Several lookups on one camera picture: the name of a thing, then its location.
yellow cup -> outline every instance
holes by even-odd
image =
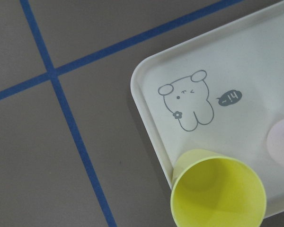
[[[266,193],[246,164],[204,149],[176,162],[170,207],[178,227],[259,227]]]

bear ear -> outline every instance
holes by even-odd
[[[195,72],[193,75],[191,75],[192,82],[199,82],[201,80],[204,80],[207,76],[207,73],[205,70],[199,70]]]
[[[158,93],[162,96],[168,95],[173,92],[174,87],[171,84],[166,84],[158,89]]]

white tray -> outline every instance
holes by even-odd
[[[258,173],[266,217],[284,211],[284,168],[266,150],[284,118],[284,1],[145,59],[131,91],[170,186],[177,158],[205,148]]]

gray speech bubble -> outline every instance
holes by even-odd
[[[237,90],[231,90],[224,93],[219,100],[219,105],[221,106],[228,106],[237,103],[242,98],[242,93]]]

pink circle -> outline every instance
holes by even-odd
[[[269,131],[267,150],[270,156],[284,167],[284,119],[275,124]]]

